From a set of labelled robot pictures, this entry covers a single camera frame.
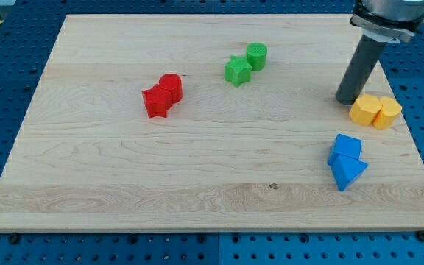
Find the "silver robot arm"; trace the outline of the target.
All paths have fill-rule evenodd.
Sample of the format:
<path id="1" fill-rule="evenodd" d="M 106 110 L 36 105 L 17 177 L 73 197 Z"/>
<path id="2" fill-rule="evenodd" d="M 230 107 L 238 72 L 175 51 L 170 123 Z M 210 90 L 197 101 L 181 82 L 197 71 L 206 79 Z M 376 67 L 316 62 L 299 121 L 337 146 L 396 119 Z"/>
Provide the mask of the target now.
<path id="1" fill-rule="evenodd" d="M 424 19 L 424 0 L 355 0 L 350 23 L 379 43 L 409 43 Z"/>

